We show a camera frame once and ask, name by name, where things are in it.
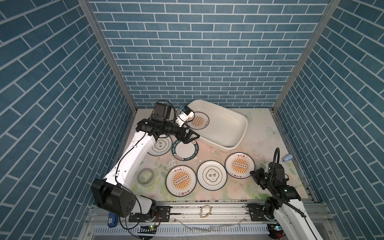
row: robotic arm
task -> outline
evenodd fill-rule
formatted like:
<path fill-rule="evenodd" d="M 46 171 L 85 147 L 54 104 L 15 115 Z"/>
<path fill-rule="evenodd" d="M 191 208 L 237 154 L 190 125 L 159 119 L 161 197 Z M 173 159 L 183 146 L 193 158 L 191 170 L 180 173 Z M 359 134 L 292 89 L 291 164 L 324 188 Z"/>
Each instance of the robotic arm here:
<path fill-rule="evenodd" d="M 289 240 L 323 240 L 309 218 L 296 189 L 286 184 L 284 168 L 279 164 L 280 149 L 276 148 L 268 172 L 263 168 L 251 171 L 251 176 L 262 189 L 268 189 L 273 197 L 264 203 L 264 214 L 269 220 L 276 219 Z"/>
<path fill-rule="evenodd" d="M 144 219 L 153 218 L 156 201 L 135 196 L 129 190 L 138 166 L 162 134 L 174 135 L 183 143 L 189 143 L 200 137 L 186 124 L 189 119 L 194 118 L 194 112 L 189 107 L 182 107 L 179 114 L 174 109 L 174 120 L 167 121 L 170 112 L 170 105 L 157 102 L 150 118 L 138 122 L 137 132 L 117 164 L 105 175 L 103 180 L 95 179 L 93 181 L 91 191 L 98 207 L 120 217 L 141 212 Z"/>

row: cable clip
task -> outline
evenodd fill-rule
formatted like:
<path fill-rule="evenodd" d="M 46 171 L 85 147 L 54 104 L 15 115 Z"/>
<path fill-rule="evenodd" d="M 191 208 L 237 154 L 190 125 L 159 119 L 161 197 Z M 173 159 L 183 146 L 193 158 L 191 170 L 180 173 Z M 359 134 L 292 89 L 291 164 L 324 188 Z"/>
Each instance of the cable clip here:
<path fill-rule="evenodd" d="M 207 213 L 205 216 L 203 216 L 203 209 L 204 209 L 205 207 L 209 207 L 209 213 Z M 210 206 L 210 205 L 205 205 L 205 206 L 203 206 L 203 207 L 200 209 L 200 218 L 205 218 L 205 217 L 211 215 L 211 213 L 212 213 L 212 206 Z"/>

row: blue brick wall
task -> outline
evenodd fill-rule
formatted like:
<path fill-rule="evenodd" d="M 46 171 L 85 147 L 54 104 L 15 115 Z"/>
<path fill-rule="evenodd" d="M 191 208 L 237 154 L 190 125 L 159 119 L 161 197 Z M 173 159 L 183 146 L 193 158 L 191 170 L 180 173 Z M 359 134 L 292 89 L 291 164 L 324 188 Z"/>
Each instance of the blue brick wall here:
<path fill-rule="evenodd" d="M 131 115 L 77 0 L 0 1 L 0 239 L 78 237 Z"/>
<path fill-rule="evenodd" d="M 272 107 L 328 0 L 94 1 L 139 108 Z"/>
<path fill-rule="evenodd" d="M 342 0 L 278 110 L 345 239 L 383 239 L 383 13 Z"/>

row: white basin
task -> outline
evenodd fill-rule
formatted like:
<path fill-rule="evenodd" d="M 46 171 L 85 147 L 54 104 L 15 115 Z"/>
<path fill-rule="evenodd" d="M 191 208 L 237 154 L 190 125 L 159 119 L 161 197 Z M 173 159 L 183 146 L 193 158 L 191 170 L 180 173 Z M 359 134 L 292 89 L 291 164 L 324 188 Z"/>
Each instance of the white basin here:
<path fill-rule="evenodd" d="M 188 107 L 209 117 L 209 124 L 205 128 L 194 130 L 200 134 L 198 141 L 224 152 L 233 150 L 240 144 L 248 127 L 246 117 L 200 99 L 192 101 Z"/>

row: floral tablecloth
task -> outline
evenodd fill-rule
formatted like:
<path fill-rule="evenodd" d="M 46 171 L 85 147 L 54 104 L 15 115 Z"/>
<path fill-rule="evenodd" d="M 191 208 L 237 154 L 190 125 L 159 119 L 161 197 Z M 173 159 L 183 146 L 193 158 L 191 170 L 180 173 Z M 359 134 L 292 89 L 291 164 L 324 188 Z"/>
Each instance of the floral tablecloth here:
<path fill-rule="evenodd" d="M 210 147 L 197 139 L 199 152 L 195 158 L 189 161 L 180 161 L 173 157 L 172 151 L 160 157 L 147 154 L 135 173 L 134 181 L 130 189 L 136 195 L 143 195 L 156 201 L 191 201 L 191 200 L 251 200 L 266 199 L 270 196 L 268 190 L 262 190 L 256 185 L 251 177 L 246 179 L 235 179 L 227 175 L 227 182 L 223 188 L 217 191 L 209 191 L 200 186 L 197 182 L 196 188 L 187 196 L 175 197 L 166 188 L 166 176 L 175 166 L 186 165 L 191 167 L 195 173 L 198 167 L 205 161 L 215 160 L 224 165 L 229 155 L 236 152 L 243 152 L 252 157 L 255 162 L 255 169 L 260 167 L 266 169 L 269 162 L 273 160 L 273 153 L 276 147 L 280 148 L 280 163 L 289 176 L 288 185 L 294 186 L 302 198 L 307 198 L 304 186 L 296 172 L 293 162 L 282 162 L 281 159 L 288 155 L 288 151 L 277 130 L 275 122 L 268 109 L 233 109 L 247 117 L 248 129 L 239 146 L 230 152 L 222 152 L 214 147 Z M 136 128 L 136 123 L 148 117 L 152 110 L 139 109 L 134 120 L 132 129 Z M 144 169 L 150 169 L 154 173 L 154 183 L 149 186 L 141 185 L 137 176 Z"/>

